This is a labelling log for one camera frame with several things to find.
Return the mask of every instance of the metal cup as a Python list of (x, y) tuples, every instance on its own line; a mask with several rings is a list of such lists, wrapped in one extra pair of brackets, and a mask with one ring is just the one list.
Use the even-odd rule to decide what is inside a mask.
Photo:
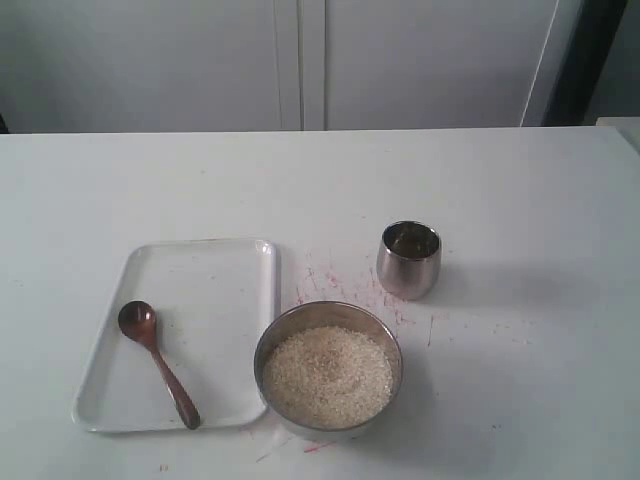
[(435, 285), (440, 273), (442, 241), (431, 227), (403, 221), (382, 233), (378, 252), (378, 280), (390, 294), (415, 300)]

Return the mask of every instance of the white table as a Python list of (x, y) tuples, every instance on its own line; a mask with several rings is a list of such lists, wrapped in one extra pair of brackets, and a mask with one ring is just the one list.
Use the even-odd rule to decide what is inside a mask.
[[(0, 169), (2, 478), (640, 475), (640, 158), (613, 129), (13, 136)], [(444, 241), (418, 303), (371, 286), (403, 218)], [(279, 247), (283, 309), (346, 299), (398, 333), (406, 382), (379, 428), (305, 453), (269, 416), (72, 424), (129, 252), (244, 236)]]

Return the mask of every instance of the white tray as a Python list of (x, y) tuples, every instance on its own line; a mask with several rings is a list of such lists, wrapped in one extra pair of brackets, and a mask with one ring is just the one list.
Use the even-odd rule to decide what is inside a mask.
[(74, 422), (99, 432), (185, 428), (149, 353), (118, 329), (118, 311), (131, 300), (156, 309), (160, 351), (196, 404), (202, 427), (255, 420), (265, 406), (253, 353), (274, 317), (275, 277), (275, 247), (262, 240), (135, 250), (75, 398)]

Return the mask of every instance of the uncooked rice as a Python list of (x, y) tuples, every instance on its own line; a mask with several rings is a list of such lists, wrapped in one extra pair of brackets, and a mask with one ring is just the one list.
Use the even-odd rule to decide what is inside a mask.
[(320, 327), (296, 333), (267, 360), (266, 397), (289, 419), (316, 428), (346, 428), (378, 413), (391, 396), (382, 348), (362, 333)]

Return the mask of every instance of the metal bowl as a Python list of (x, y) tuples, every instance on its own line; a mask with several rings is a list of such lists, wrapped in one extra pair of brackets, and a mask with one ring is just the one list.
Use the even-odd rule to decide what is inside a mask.
[[(271, 404), (265, 395), (263, 385), (264, 365), (279, 343), (303, 330), (329, 326), (342, 327), (347, 330), (363, 333), (380, 345), (391, 365), (391, 375), (393, 379), (391, 396), (389, 397), (387, 405), (385, 405), (382, 410), (360, 424), (339, 429), (312, 427), (287, 418), (286, 415), (278, 411), (278, 409)], [(348, 303), (312, 302), (305, 303), (283, 313), (265, 330), (256, 347), (253, 359), (253, 372), (262, 400), (271, 408), (285, 428), (296, 435), (310, 440), (340, 440), (361, 435), (376, 418), (380, 417), (380, 415), (389, 408), (389, 405), (398, 395), (400, 384), (402, 383), (402, 353), (400, 352), (398, 342), (387, 326), (366, 310)]]

